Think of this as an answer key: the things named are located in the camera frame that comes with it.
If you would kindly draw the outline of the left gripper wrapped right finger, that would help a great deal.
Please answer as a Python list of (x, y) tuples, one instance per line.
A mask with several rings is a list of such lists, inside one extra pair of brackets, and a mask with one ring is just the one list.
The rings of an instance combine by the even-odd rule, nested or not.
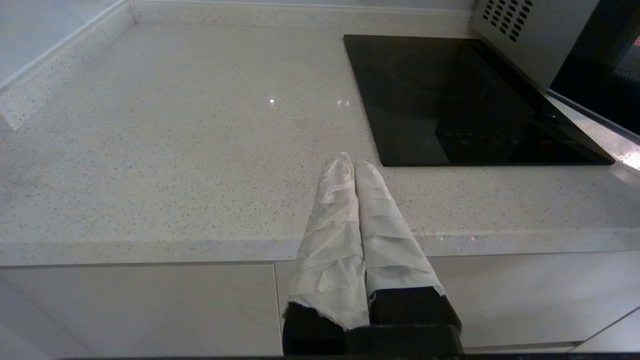
[(444, 286), (374, 165), (355, 164), (372, 325), (462, 325)]

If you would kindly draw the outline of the left gripper wrapped left finger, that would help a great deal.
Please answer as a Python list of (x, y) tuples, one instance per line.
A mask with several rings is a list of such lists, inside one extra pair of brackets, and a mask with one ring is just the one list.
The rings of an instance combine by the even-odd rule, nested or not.
[(341, 152), (320, 172), (297, 251), (282, 328), (286, 356), (345, 353), (350, 331), (370, 325), (355, 168)]

